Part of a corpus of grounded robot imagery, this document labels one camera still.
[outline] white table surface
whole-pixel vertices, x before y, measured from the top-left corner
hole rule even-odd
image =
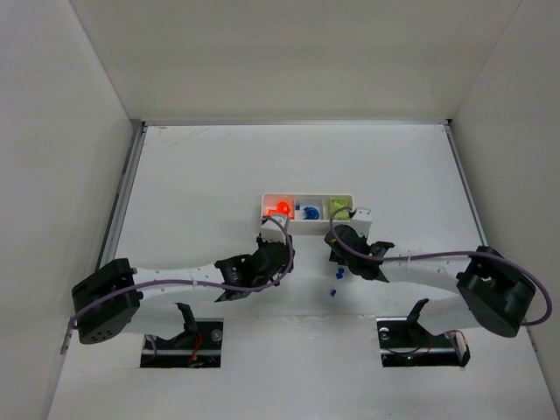
[[[370,239],[474,249],[480,238],[441,125],[150,127],[117,256],[180,268],[253,252],[263,193],[351,193]],[[297,236],[284,284],[192,304],[224,318],[219,369],[139,369],[142,337],[75,334],[51,420],[97,418],[548,419],[556,414],[527,332],[465,330],[467,368],[383,368],[375,317],[441,290],[345,278],[321,236]]]

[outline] orange toy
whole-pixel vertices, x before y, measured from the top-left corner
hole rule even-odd
[[[290,206],[288,205],[288,203],[286,203],[285,201],[280,201],[277,205],[276,208],[271,208],[268,212],[268,216],[271,216],[274,213],[280,213],[280,214],[285,214],[286,216],[288,216],[290,219],[293,219],[293,216],[290,216],[291,213],[291,209]]]

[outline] black mount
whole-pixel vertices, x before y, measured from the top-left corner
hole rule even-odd
[[[477,252],[501,256],[490,247]],[[457,279],[458,291],[482,326],[502,337],[517,335],[536,292],[532,282],[517,269],[480,257],[473,257]]]
[[[383,241],[378,241],[372,245],[368,245],[368,240],[363,236],[358,236],[356,231],[348,225],[338,225],[334,227],[334,231],[339,236],[340,240],[351,249],[368,256],[385,256],[387,251],[395,246],[394,243]],[[366,280],[379,280],[385,283],[389,282],[379,269],[382,262],[369,261],[350,254],[340,246],[333,233],[330,231],[325,236],[325,242],[329,247],[331,247],[329,261],[348,267],[352,274],[360,276]]]
[[[261,237],[256,238],[258,250],[253,255],[232,256],[227,260],[220,260],[215,267],[221,271],[224,284],[238,287],[263,286],[273,277],[283,272],[290,260],[287,245],[281,242],[265,242]],[[246,298],[250,291],[226,290],[216,302]]]
[[[73,308],[77,312],[95,300],[134,284],[129,260],[113,260],[72,288]],[[120,333],[140,307],[142,293],[130,291],[114,297],[85,313],[78,320],[81,344],[96,344]]]

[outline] blue object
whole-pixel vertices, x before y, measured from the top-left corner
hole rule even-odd
[[[305,212],[305,219],[308,221],[316,221],[319,218],[319,210],[315,207],[306,207],[304,208]]]

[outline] screw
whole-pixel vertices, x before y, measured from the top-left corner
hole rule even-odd
[[[386,326],[382,326],[379,329],[379,337],[381,338],[381,340],[383,341],[387,341],[390,337],[389,337],[389,329]]]
[[[222,336],[221,330],[212,330],[212,332],[210,332],[210,338],[214,342],[221,341],[221,336]]]

